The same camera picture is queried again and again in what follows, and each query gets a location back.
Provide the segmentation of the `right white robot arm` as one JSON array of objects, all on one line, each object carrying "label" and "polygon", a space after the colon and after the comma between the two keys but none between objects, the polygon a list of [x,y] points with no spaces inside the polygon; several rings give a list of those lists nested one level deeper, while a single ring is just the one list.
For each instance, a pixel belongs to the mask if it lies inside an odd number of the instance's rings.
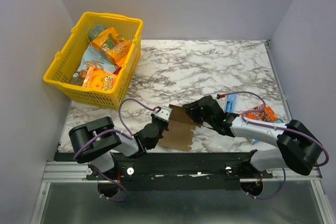
[{"label": "right white robot arm", "polygon": [[255,151],[250,160],[242,163],[241,171],[249,178],[260,171],[286,167],[308,176],[324,152],[323,145],[298,120],[284,124],[249,119],[223,111],[210,95],[182,107],[193,122],[205,122],[220,135],[253,138],[274,146],[271,150]]}]

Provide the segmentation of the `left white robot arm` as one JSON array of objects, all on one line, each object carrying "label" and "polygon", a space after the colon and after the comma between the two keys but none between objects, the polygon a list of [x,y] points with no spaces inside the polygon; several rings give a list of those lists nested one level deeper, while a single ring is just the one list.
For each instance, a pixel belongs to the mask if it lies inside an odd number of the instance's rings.
[{"label": "left white robot arm", "polygon": [[72,128],[69,131],[70,141],[75,152],[74,161],[79,164],[90,163],[98,169],[104,179],[112,179],[116,175],[116,162],[111,150],[125,157],[138,158],[147,150],[156,147],[163,137],[163,132],[169,129],[169,122],[152,116],[152,122],[127,136],[114,128],[112,118],[106,116],[89,123]]}]

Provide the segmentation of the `brown cardboard paper box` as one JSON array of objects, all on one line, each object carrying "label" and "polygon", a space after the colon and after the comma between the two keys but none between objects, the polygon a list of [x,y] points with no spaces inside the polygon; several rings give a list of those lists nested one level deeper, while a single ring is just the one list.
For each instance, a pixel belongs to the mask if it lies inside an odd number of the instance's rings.
[{"label": "brown cardboard paper box", "polygon": [[185,109],[170,104],[172,109],[169,118],[169,130],[163,132],[163,138],[158,145],[178,151],[189,152],[192,148],[194,130],[201,127],[186,114]]}]

